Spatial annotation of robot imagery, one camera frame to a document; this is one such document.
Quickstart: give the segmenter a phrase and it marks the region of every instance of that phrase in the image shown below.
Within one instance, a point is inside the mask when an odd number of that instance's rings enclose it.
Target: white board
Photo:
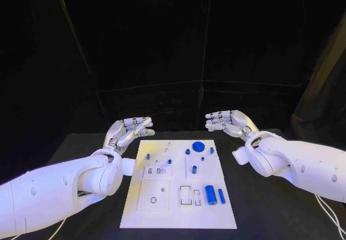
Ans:
[[[193,151],[196,141],[205,144],[203,152]],[[208,185],[213,186],[215,205],[208,204]],[[218,189],[222,189],[225,204]],[[236,229],[213,140],[140,141],[120,228]]]

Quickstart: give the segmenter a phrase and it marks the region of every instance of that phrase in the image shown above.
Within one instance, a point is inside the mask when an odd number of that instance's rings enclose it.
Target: black table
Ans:
[[[82,158],[102,147],[104,134],[71,134],[66,136],[48,164]],[[244,141],[224,132],[157,132],[146,140],[215,141],[225,176],[225,184],[238,229],[120,229],[131,177],[112,196],[71,216],[53,237],[59,239],[239,239],[239,240],[337,240],[339,232],[316,197],[281,177],[262,177],[249,164],[238,165],[232,151]],[[130,144],[123,157],[136,158],[140,138]],[[346,226],[346,208],[340,202],[326,199]],[[27,233],[19,240],[46,240],[61,223]]]

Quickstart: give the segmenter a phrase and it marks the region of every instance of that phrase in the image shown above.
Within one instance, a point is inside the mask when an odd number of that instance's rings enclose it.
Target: blue cylinder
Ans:
[[[208,185],[205,187],[205,193],[208,198],[208,204],[215,205],[218,204],[216,195],[215,195],[215,187],[212,185]]]
[[[222,189],[218,190],[218,194],[219,194],[221,203],[225,204],[226,201],[225,201]]]
[[[198,167],[193,166],[193,167],[192,167],[192,173],[196,174],[196,172],[198,172]]]
[[[200,153],[205,151],[205,144],[200,142],[200,141],[196,141],[193,144],[192,144],[192,149]]]

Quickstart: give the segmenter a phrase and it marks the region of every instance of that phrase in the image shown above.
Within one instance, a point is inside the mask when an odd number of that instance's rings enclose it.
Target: robotic hand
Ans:
[[[117,121],[91,156],[29,171],[0,186],[0,239],[46,228],[115,193],[136,167],[121,154],[137,137],[156,134],[151,126],[150,117]]]
[[[206,114],[205,127],[224,130],[245,141],[234,152],[239,165],[251,164],[264,176],[285,178],[291,184],[322,197],[346,203],[346,152],[303,141],[287,141],[260,131],[238,110]]]

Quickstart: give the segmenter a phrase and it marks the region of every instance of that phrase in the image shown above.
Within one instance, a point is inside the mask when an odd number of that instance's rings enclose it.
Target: white cable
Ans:
[[[339,230],[340,238],[342,238],[342,240],[345,240],[343,234],[346,235],[346,232],[345,232],[345,230],[343,230],[342,227],[340,227],[340,223],[339,223],[337,215],[336,215],[335,211],[332,210],[330,206],[327,205],[327,203],[323,201],[322,197],[320,197],[319,195],[316,195],[316,194],[314,194],[314,197],[316,197],[316,199],[317,199],[317,202],[319,202],[320,207],[323,208],[323,210],[324,210],[327,216],[330,217],[330,219],[332,219],[335,225],[337,226],[337,230]],[[333,217],[330,216],[330,214],[329,214],[326,208],[323,207],[323,204],[322,204],[320,201],[324,203],[326,207],[329,208],[330,212],[333,213],[335,219],[333,219]]]
[[[62,228],[62,225],[63,225],[63,223],[65,223],[65,220],[66,220],[66,218],[63,219],[63,221],[62,221],[62,223],[61,223],[61,225],[59,225],[59,227],[58,227],[58,229],[56,229],[56,231],[55,231],[52,237],[51,237],[48,240],[51,240],[51,239],[53,238],[53,236],[56,235],[58,231],[59,231],[61,228]]]
[[[16,239],[22,234],[19,234],[14,238],[12,238],[10,240]]]

